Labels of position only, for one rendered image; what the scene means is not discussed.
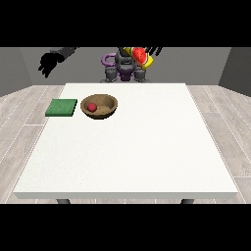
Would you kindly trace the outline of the green square pad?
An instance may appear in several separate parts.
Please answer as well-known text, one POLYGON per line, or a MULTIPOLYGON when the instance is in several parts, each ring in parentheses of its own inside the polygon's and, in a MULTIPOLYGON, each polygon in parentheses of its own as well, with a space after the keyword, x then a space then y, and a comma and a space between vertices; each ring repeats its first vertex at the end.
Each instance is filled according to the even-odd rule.
POLYGON ((71 117, 74 114, 76 99, 53 99, 46 112, 46 117, 71 117))

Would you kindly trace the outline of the yellow cup with melon print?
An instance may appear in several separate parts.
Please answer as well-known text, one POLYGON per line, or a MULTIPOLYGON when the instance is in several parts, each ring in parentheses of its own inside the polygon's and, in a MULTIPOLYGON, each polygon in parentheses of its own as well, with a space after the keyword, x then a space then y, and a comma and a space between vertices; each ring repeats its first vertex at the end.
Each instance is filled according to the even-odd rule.
POLYGON ((141 69, 146 69, 153 63, 153 58, 145 52, 143 47, 125 47, 124 50, 141 69))

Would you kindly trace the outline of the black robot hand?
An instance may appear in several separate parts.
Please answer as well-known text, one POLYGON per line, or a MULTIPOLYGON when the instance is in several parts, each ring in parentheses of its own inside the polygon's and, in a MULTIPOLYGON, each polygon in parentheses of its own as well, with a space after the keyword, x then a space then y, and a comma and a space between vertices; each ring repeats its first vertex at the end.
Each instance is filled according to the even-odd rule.
POLYGON ((59 53, 45 53, 40 59, 39 70, 48 77, 58 63, 65 61, 65 57, 59 53))
MULTIPOLYGON (((129 54, 126 52, 126 50, 124 49, 124 47, 118 47, 119 52, 121 53, 121 55, 123 57, 128 57, 129 54)), ((145 47, 145 52, 148 53, 150 56, 152 56, 153 54, 155 56, 159 56, 159 54, 161 53, 163 47, 145 47)))

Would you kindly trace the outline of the brown wooden bowl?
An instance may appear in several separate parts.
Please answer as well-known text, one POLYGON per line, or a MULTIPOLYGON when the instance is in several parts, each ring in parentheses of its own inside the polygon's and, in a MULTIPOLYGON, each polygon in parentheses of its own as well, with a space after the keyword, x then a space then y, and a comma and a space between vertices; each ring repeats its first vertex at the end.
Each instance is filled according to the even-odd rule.
POLYGON ((93 120, 104 120, 112 116, 118 108, 118 100, 109 94, 93 94, 85 97, 80 103, 80 109, 93 120), (88 110, 89 104, 96 105, 96 111, 88 110))

